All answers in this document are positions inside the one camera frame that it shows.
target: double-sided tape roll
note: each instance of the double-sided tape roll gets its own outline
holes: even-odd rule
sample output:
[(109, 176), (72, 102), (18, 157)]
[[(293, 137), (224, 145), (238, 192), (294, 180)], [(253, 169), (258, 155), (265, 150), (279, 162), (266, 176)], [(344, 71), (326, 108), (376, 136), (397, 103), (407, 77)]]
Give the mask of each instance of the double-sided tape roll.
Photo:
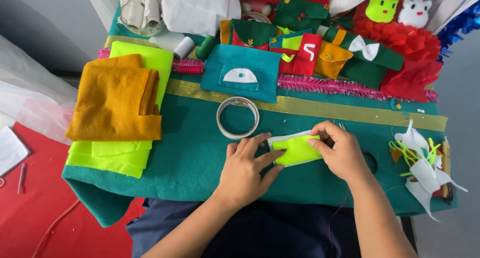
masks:
[[(249, 107), (251, 112), (253, 112), (253, 115), (255, 117), (255, 123), (254, 123), (253, 128), (249, 132), (247, 132), (245, 134), (241, 134), (241, 135), (235, 135), (235, 134), (232, 134), (232, 133), (226, 131), (225, 128), (220, 123), (220, 114), (222, 114), (223, 110), (228, 105), (231, 105), (231, 104), (242, 104), (244, 106)], [(218, 125), (218, 129), (220, 130), (220, 132), (222, 132), (222, 134), (225, 137), (227, 137), (229, 139), (232, 139), (232, 140), (241, 140), (245, 137), (250, 136), (257, 129), (258, 123), (260, 121), (260, 114), (258, 113), (257, 106), (255, 106), (255, 104), (252, 101), (250, 101), (250, 100), (248, 100), (244, 97), (240, 97), (240, 96), (230, 97), (229, 99), (222, 102), (220, 104), (220, 106), (218, 107), (218, 110), (216, 111), (216, 116), (217, 116), (216, 117), (216, 123)]]

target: hand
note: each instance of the hand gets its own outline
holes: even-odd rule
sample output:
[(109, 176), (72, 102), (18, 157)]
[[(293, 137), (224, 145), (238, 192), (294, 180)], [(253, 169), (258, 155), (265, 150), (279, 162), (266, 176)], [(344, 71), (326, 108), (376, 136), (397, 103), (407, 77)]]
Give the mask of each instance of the hand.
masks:
[[(320, 135), (320, 141), (309, 139), (307, 143), (317, 149), (328, 168), (349, 185), (373, 177), (355, 135), (328, 120), (314, 126), (309, 135)], [(325, 143), (335, 144), (332, 149)]]
[(271, 136), (271, 133), (263, 133), (253, 138), (244, 138), (239, 144), (227, 146), (220, 183), (211, 198), (219, 199), (226, 206), (240, 210), (267, 192), (284, 167), (283, 165), (273, 167), (263, 178), (260, 172), (285, 154), (285, 151), (268, 152), (258, 158), (254, 155), (258, 146)]

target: scissors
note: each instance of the scissors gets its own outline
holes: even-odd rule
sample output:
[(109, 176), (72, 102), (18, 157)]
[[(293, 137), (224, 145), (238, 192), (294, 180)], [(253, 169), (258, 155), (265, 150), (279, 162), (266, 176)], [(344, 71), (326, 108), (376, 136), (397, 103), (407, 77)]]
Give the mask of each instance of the scissors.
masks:
[[(345, 125), (343, 123), (339, 123), (338, 125), (340, 126), (341, 129), (347, 131), (347, 129), (345, 128)], [(373, 170), (371, 171), (371, 173), (375, 174), (378, 171), (377, 159), (369, 151), (367, 151), (367, 149), (360, 148), (360, 150), (361, 150), (362, 154), (366, 155), (367, 157), (369, 157), (373, 161)]]

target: red wire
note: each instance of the red wire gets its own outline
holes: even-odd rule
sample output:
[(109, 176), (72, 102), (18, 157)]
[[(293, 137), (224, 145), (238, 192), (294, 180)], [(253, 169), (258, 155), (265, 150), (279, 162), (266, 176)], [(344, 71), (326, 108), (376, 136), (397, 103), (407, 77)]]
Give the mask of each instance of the red wire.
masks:
[(342, 207), (345, 206), (345, 204), (347, 203), (347, 197), (349, 195), (349, 192), (350, 192), (350, 188), (346, 191), (346, 194), (345, 194), (345, 201), (343, 201), (343, 205), (340, 206), (337, 211), (332, 215), (332, 217), (330, 218), (330, 220), (328, 221), (328, 238), (330, 239), (330, 246), (332, 248), (332, 251), (330, 252), (330, 258), (332, 257), (332, 254), (333, 254), (333, 242), (332, 242), (332, 235), (330, 234), (330, 223), (332, 222), (332, 219), (333, 217), (340, 211), (340, 209), (342, 209)]
[(38, 243), (38, 246), (36, 247), (36, 250), (35, 250), (35, 253), (33, 253), (33, 256), (32, 258), (35, 258), (35, 255), (37, 254), (37, 252), (39, 251), (42, 243), (43, 243), (43, 240), (47, 237), (47, 235), (50, 233), (50, 230), (53, 228), (53, 226), (55, 226), (55, 224), (61, 219), (63, 218), (63, 216), (67, 215), (77, 204), (78, 202), (80, 202), (80, 200), (77, 200), (75, 203), (73, 203), (72, 206), (70, 206), (67, 211), (63, 212), (63, 214), (60, 215), (60, 217), (58, 217), (53, 223), (52, 225), (50, 225), (50, 227), (46, 230), (45, 232), (45, 235), (43, 235), (42, 237), (42, 240), (40, 240), (40, 243)]

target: red floor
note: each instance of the red floor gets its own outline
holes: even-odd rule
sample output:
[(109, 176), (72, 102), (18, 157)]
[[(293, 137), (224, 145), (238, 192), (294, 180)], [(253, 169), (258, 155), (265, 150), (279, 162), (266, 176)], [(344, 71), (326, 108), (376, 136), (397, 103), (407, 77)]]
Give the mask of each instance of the red floor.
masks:
[[(18, 123), (13, 131), (31, 154), (23, 161), (27, 167), (21, 194), (17, 194), (20, 167), (2, 177), (5, 185), (0, 188), (0, 257), (31, 258), (48, 227), (77, 197), (61, 178), (69, 146)], [(109, 228), (101, 228), (79, 203), (53, 227), (36, 257), (131, 257), (132, 241), (125, 224), (141, 215), (142, 201), (135, 199), (127, 214)]]

